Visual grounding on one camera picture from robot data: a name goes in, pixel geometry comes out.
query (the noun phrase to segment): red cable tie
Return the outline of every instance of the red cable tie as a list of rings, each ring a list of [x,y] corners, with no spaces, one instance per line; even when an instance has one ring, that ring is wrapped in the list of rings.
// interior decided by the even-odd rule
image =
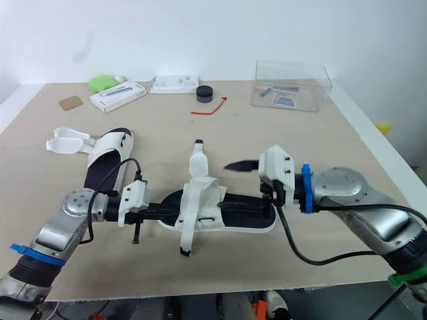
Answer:
[[[215,108],[215,110],[213,110],[212,112],[195,112],[195,111],[192,111],[191,114],[192,115],[213,115],[224,104],[224,102],[226,102],[227,97],[221,97],[221,99],[222,99],[222,101],[221,101],[220,105],[218,105]]]

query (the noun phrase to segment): black round object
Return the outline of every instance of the black round object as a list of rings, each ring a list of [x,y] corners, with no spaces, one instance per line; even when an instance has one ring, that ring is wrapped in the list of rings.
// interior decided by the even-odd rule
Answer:
[[[195,97],[201,103],[212,101],[214,90],[209,85],[201,85],[195,90]]]

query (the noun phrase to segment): white box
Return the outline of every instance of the white box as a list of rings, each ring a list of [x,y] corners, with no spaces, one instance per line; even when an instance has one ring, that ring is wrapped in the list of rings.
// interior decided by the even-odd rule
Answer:
[[[151,83],[150,93],[195,93],[197,75],[158,75]]]
[[[129,80],[96,95],[91,95],[91,102],[102,112],[107,113],[146,94],[145,87]]]

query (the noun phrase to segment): blue clamp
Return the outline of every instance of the blue clamp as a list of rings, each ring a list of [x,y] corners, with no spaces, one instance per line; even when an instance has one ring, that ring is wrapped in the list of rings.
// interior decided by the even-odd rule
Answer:
[[[306,194],[306,210],[304,213],[313,213],[312,170],[308,163],[304,163],[302,166],[301,174]]]
[[[57,258],[50,257],[48,255],[44,255],[36,250],[32,250],[32,248],[28,248],[26,245],[17,245],[16,243],[11,245],[11,249],[18,252],[20,255],[28,255],[31,258],[40,260],[42,262],[50,263],[51,265],[58,265],[62,267],[66,261],[60,260]]]

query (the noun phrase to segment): green sponge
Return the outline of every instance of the green sponge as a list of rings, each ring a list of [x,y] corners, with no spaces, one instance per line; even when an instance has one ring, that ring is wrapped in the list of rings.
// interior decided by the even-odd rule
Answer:
[[[118,85],[111,75],[98,75],[89,81],[89,89],[94,92],[101,92]]]

